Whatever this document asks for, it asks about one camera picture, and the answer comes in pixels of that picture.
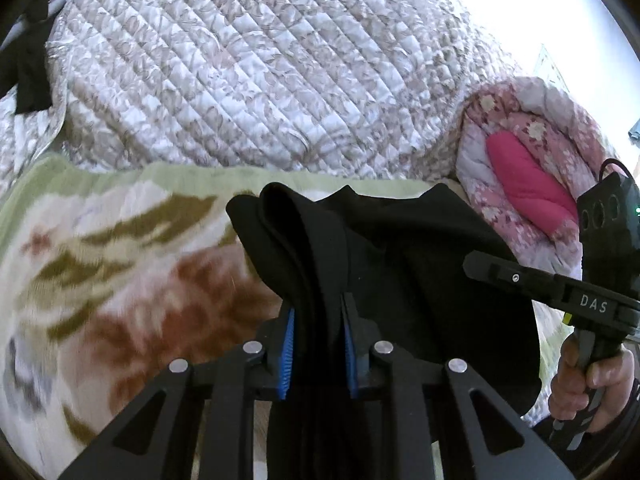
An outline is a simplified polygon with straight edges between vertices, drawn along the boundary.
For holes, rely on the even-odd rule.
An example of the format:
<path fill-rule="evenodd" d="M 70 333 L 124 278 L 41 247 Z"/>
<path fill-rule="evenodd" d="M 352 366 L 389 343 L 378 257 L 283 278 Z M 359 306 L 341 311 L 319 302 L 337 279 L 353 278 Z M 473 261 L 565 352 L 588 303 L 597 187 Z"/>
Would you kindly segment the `right hand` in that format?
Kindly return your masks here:
<path fill-rule="evenodd" d="M 578 341 L 572 335 L 562 344 L 558 371 L 552 379 L 548 400 L 550 415 L 556 420 L 573 420 L 588 408 L 587 390 L 602 390 L 603 396 L 589 426 L 595 434 L 620 416 L 634 385 L 634 355 L 622 347 L 615 356 L 590 365 L 584 373 L 577 365 Z"/>

